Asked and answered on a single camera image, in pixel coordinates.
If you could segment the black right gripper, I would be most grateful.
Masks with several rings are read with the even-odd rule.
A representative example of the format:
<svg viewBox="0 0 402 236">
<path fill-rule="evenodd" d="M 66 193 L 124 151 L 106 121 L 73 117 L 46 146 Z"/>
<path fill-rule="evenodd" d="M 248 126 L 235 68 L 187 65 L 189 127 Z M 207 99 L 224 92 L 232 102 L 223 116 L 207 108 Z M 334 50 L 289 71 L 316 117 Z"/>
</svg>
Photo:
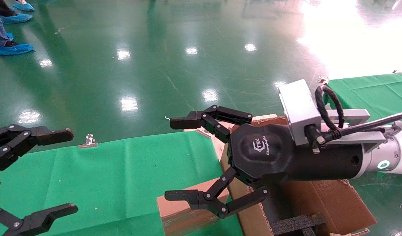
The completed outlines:
<svg viewBox="0 0 402 236">
<path fill-rule="evenodd" d="M 360 144 L 324 145 L 315 154 L 308 144 L 297 146 L 294 143 L 288 125 L 255 127 L 250 125 L 252 118 L 250 113 L 217 105 L 189 112 L 186 117 L 171 118 L 172 129 L 204 127 L 221 142 L 229 143 L 231 167 L 206 192 L 165 191 L 165 199 L 186 201 L 190 209 L 206 209 L 223 219 L 261 203 L 268 196 L 268 188 L 263 186 L 222 203 L 218 196 L 235 177 L 245 184 L 341 180 L 355 178 L 363 167 L 364 152 Z M 230 134 L 219 121 L 240 127 Z"/>
</svg>

